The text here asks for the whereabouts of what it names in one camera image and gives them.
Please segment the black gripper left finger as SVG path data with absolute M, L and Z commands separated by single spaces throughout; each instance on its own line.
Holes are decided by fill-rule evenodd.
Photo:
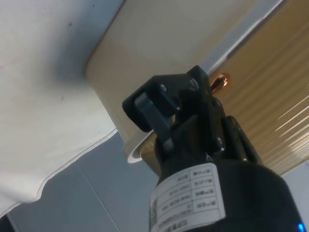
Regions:
M 183 114 L 185 74 L 155 75 L 127 97 L 122 107 L 143 132 L 154 131 L 164 151 L 174 151 L 172 117 Z

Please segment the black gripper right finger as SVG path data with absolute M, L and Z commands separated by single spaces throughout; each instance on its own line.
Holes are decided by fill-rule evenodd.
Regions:
M 196 116 L 197 144 L 211 161 L 240 160 L 262 164 L 254 146 L 233 116 L 225 114 L 221 102 L 213 96 L 208 75 L 199 66 L 187 74 L 195 86 L 182 91 L 185 116 Z

